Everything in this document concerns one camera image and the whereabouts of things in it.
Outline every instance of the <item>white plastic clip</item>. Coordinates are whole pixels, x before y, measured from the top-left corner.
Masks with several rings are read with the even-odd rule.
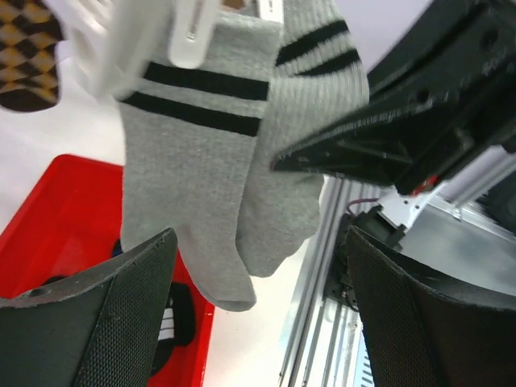
[[[135,88],[171,0],[46,0],[70,39],[81,85],[94,97]]]
[[[283,23],[283,0],[257,0],[260,19]]]
[[[222,0],[175,0],[169,59],[177,67],[196,69],[206,58]]]

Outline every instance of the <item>red plastic tray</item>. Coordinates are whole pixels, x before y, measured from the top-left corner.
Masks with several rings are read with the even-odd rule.
[[[70,276],[111,257],[122,222],[122,168],[57,157],[0,235],[0,297],[13,298],[48,278]],[[175,347],[149,387],[200,387],[214,307],[197,291],[178,256],[173,280],[190,287],[196,338]]]

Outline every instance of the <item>white table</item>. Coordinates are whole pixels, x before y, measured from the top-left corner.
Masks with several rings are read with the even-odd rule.
[[[338,0],[368,68],[378,61],[429,0]],[[0,110],[0,231],[52,159],[72,153],[124,163],[123,130],[114,103],[99,105],[74,81],[69,48],[61,48],[60,104],[44,112]],[[272,386],[281,367],[278,345],[305,248],[269,279],[253,279],[256,306],[216,310],[205,387]]]

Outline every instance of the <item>gray sock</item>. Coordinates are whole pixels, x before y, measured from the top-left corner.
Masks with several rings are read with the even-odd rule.
[[[368,83],[331,0],[284,0],[285,39],[240,207],[237,248],[253,276],[272,275],[318,228],[323,176],[272,173],[282,149],[368,101]]]
[[[200,69],[174,68],[168,31],[120,104],[126,132],[122,245],[173,227],[206,299],[227,310],[256,302],[235,246],[236,222],[281,26],[221,12]]]

